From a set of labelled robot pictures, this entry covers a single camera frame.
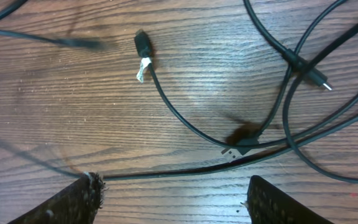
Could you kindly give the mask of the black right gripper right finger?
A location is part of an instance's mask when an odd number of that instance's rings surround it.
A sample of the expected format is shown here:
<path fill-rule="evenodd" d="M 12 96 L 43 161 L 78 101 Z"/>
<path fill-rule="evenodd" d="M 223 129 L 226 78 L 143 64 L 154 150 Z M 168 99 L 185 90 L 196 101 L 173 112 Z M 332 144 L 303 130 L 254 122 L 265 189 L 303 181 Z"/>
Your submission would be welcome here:
<path fill-rule="evenodd" d="M 250 178 L 245 207 L 252 224 L 333 224 L 258 175 Z"/>

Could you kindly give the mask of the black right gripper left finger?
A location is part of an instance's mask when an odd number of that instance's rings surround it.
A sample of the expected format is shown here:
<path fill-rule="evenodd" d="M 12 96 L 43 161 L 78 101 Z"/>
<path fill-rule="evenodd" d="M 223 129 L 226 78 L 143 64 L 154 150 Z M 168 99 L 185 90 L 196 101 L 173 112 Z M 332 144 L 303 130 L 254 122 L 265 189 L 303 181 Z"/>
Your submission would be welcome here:
<path fill-rule="evenodd" d="M 9 224 L 92 224 L 102 208 L 106 184 L 98 173 L 85 172 L 63 190 Z"/>

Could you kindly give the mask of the black cable grey USB plug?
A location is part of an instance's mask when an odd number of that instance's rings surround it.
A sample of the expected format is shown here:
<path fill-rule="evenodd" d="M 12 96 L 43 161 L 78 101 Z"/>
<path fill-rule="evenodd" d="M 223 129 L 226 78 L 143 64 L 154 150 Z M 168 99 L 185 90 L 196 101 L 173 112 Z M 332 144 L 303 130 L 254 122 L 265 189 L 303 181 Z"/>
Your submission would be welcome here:
<path fill-rule="evenodd" d="M 358 34 L 358 23 L 351 27 L 348 31 L 343 33 L 340 37 L 334 40 L 331 44 L 325 47 L 313 60 L 310 62 L 303 59 L 299 56 L 299 52 L 306 42 L 309 35 L 312 33 L 314 28 L 321 22 L 324 17 L 326 17 L 331 11 L 335 8 L 339 7 L 340 5 L 344 4 L 345 2 L 342 0 L 334 1 L 331 5 L 329 5 L 307 28 L 305 33 L 302 35 L 301 39 L 297 43 L 294 50 L 290 50 L 286 48 L 283 44 L 281 44 L 275 37 L 273 37 L 270 32 L 264 27 L 261 23 L 259 18 L 257 17 L 256 13 L 254 12 L 250 1 L 244 1 L 245 9 L 254 23 L 255 27 L 259 30 L 260 34 L 266 39 L 266 41 L 273 47 L 277 52 L 279 52 L 282 57 L 287 61 L 288 67 L 286 74 L 284 76 L 279 94 L 275 101 L 275 104 L 265 122 L 263 123 L 260 131 L 257 133 L 261 135 L 263 131 L 267 128 L 267 126 L 271 123 L 274 116 L 277 113 L 278 107 L 280 106 L 281 102 L 284 102 L 283 105 L 283 114 L 282 114 L 282 121 L 283 121 L 283 129 L 286 135 L 286 138 L 283 140 L 288 145 L 288 149 L 294 151 L 297 156 L 304 161 L 308 166 L 310 166 L 315 171 L 319 172 L 320 174 L 325 175 L 326 177 L 340 180 L 343 182 L 348 182 L 352 184 L 358 184 L 358 178 L 355 177 L 346 177 L 343 175 L 335 174 L 330 171 L 324 170 L 323 168 L 316 165 L 310 159 L 308 159 L 301 151 L 300 147 L 305 146 L 313 141 L 321 139 L 329 134 L 335 133 L 342 128 L 348 127 L 351 124 L 358 121 L 358 114 L 329 128 L 323 130 L 319 133 L 315 133 L 318 129 L 326 126 L 330 122 L 334 121 L 342 114 L 344 114 L 347 110 L 351 109 L 357 102 L 358 102 L 358 94 L 349 100 L 345 105 L 335 111 L 333 114 L 329 115 L 327 118 L 319 122 L 318 124 L 312 126 L 311 128 L 298 133 L 294 136 L 291 135 L 290 128 L 289 128 L 289 107 L 293 95 L 296 92 L 299 84 L 304 78 L 309 78 L 312 82 L 315 83 L 317 86 L 325 86 L 328 90 L 331 90 L 332 87 L 329 86 L 327 83 L 327 77 L 325 77 L 322 73 L 320 73 L 315 66 L 320 63 L 325 57 L 327 57 L 331 52 L 336 50 L 339 46 L 344 44 L 347 40 L 354 37 Z"/>

